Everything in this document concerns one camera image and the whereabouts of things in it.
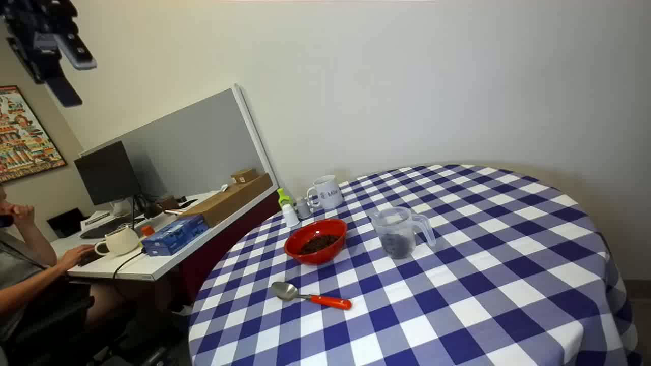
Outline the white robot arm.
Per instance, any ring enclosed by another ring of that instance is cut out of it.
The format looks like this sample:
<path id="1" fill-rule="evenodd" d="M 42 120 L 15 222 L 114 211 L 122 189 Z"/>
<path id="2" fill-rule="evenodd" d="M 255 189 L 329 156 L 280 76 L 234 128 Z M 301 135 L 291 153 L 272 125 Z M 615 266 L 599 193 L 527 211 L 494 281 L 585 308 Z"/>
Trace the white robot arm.
<path id="1" fill-rule="evenodd" d="M 94 70 L 95 59 L 79 36 L 78 9 L 71 0 L 0 0 L 7 43 L 34 84 L 46 84 L 62 105 L 82 105 L 67 81 L 62 59 L 75 70 Z"/>

